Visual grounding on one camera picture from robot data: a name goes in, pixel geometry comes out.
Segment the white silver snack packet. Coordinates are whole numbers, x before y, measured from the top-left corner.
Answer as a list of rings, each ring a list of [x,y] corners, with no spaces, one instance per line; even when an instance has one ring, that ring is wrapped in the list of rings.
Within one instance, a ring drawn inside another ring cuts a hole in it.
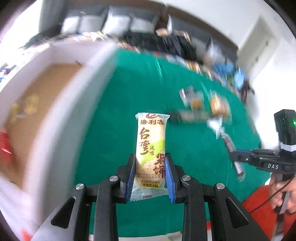
[[[207,126],[214,132],[217,139],[225,136],[225,128],[222,126],[221,117],[207,120]]]

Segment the rice cracker packet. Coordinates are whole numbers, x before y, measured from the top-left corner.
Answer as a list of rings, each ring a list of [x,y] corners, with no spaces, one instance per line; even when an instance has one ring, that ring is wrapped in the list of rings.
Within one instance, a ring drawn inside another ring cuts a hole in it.
[[[167,195],[165,148],[168,114],[137,113],[135,178],[131,201]]]

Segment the long black clear snack pack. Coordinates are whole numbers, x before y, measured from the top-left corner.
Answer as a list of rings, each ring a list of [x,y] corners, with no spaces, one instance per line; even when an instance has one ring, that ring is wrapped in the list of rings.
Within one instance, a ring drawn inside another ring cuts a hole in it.
[[[206,121],[212,117],[212,114],[204,110],[179,109],[168,111],[170,120],[179,123],[197,123]]]

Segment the red snack bag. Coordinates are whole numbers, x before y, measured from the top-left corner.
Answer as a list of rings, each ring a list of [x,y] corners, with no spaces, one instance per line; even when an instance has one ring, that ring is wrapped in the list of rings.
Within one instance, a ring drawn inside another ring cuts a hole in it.
[[[10,144],[10,139],[5,131],[1,131],[1,163],[5,167],[10,167],[13,162],[13,151]]]

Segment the yellow snack packet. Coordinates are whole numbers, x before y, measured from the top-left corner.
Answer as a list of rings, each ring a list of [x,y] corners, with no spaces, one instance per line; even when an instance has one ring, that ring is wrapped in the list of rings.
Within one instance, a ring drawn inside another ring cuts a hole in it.
[[[19,102],[12,104],[9,122],[15,124],[18,120],[26,118],[38,111],[39,97],[35,94],[29,95]]]

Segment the green patterned tablecloth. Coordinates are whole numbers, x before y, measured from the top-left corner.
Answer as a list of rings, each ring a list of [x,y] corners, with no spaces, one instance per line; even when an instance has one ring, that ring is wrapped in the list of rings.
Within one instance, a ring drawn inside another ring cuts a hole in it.
[[[182,123],[173,119],[185,109],[180,90],[192,87],[202,95],[202,106],[211,111],[210,98],[217,94],[226,100],[230,114],[222,126],[238,149],[255,149],[260,144],[247,111],[239,98],[216,81],[151,54],[121,50],[116,70],[98,100],[78,156],[74,183],[93,185],[113,175],[131,153],[152,156],[152,176],[165,174],[164,162],[152,136],[164,126],[165,151],[187,175],[199,182],[221,182],[244,201],[263,185],[269,175],[244,165],[239,180],[222,138],[205,120]]]

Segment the packaged bread loaf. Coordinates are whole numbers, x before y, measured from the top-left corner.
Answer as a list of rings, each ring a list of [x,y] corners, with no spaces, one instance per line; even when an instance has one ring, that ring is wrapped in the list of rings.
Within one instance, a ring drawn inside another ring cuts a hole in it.
[[[222,118],[224,121],[231,121],[231,108],[227,99],[214,90],[209,91],[209,102],[212,116]]]

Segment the burger gummy packet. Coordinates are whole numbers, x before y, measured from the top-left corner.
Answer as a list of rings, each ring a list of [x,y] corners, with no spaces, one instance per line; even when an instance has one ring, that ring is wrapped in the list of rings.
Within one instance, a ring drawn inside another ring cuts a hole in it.
[[[204,97],[202,92],[196,92],[190,97],[190,108],[192,110],[204,109]]]

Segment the blue clothes pile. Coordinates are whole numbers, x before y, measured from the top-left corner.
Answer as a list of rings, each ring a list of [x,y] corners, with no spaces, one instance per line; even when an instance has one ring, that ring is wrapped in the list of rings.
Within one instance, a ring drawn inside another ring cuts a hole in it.
[[[220,76],[223,84],[230,85],[236,90],[241,90],[247,79],[242,69],[230,60],[215,63],[212,70]]]

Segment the small dark chocolate packet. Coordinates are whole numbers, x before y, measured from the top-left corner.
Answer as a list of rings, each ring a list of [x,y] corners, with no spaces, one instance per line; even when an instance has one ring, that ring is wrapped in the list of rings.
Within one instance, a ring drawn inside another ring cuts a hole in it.
[[[182,88],[179,90],[179,95],[184,106],[188,107],[192,97],[195,95],[195,89],[192,86],[189,86],[188,88]]]

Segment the white cardboard box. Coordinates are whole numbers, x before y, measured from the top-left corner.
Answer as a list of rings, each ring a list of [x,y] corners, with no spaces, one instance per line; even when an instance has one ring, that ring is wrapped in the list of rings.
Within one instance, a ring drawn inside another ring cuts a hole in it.
[[[11,105],[51,64],[82,64],[41,122],[23,189],[1,177],[1,212],[17,236],[22,231],[34,233],[71,189],[84,134],[118,54],[113,41],[58,43],[23,61],[1,83],[1,121],[5,121]]]

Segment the black jacket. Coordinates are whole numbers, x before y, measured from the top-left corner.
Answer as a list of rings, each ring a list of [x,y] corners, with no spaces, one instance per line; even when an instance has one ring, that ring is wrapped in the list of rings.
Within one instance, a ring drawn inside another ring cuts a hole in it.
[[[203,63],[203,59],[197,56],[196,48],[192,45],[187,33],[170,33],[159,36],[156,33],[141,33],[128,31],[118,38],[121,42],[137,47],[141,51],[179,56],[185,60]]]

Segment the grey white sofa cushion middle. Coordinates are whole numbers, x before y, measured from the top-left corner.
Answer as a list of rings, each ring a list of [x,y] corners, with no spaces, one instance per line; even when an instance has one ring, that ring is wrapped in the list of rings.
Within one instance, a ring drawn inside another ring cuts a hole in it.
[[[153,33],[160,13],[147,9],[110,6],[102,32],[123,35],[126,32]]]

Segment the grey white sofa cushion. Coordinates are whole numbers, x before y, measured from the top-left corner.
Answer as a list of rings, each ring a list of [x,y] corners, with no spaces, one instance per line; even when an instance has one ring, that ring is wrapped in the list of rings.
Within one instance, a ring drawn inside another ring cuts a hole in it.
[[[123,35],[126,32],[153,33],[160,13],[147,9],[110,6],[102,32]]]
[[[102,29],[105,18],[94,15],[70,16],[62,24],[62,34],[98,32]]]

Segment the grey white sofa cushion left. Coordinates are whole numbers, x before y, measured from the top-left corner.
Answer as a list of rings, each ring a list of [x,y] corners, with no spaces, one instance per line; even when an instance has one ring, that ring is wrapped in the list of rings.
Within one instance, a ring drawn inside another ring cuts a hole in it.
[[[102,29],[105,18],[94,15],[70,16],[62,24],[62,34],[98,32]]]

